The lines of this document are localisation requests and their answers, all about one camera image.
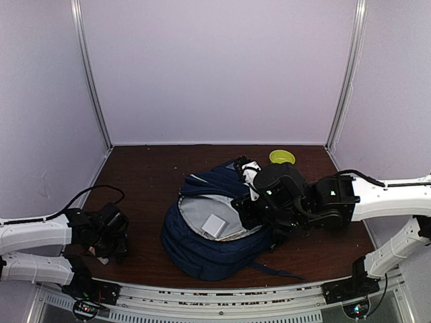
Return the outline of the white power adapter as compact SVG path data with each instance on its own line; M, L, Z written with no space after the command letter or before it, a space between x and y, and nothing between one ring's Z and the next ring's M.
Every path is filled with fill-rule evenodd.
M219 238L224 231L227 223L217 215L211 214L201 229L213 238Z

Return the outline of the navy blue student backpack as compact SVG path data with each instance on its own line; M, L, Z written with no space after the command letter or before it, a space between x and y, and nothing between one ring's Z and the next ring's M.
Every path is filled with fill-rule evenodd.
M162 247L186 274L220 281L249 266L266 275L296 278L288 271L269 268L256 261L282 238L266 223L246 228L233 204L250 189L227 161L210 171L189 174L178 200L169 208L161 228Z

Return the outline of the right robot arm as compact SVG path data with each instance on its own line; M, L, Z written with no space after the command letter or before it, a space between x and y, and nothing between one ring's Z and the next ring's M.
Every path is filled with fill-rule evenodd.
M409 216L383 246L353 264L345 291L359 297L387 271L430 244L430 176L377 180L357 170L342 170L309 184L289 162L260 167L241 156L234 169L249 192L235 198L245 229L272 227L279 235L302 235L313 227L347 226L366 219Z

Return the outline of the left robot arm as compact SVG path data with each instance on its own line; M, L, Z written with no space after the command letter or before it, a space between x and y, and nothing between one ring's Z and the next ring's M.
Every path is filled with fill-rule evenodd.
M29 249L81 246L93 256L122 260L127 255L128 217L114 204L96 212L66 208L42 217L1 220L1 280L56 283L83 299L97 292L96 282L77 256L40 256Z

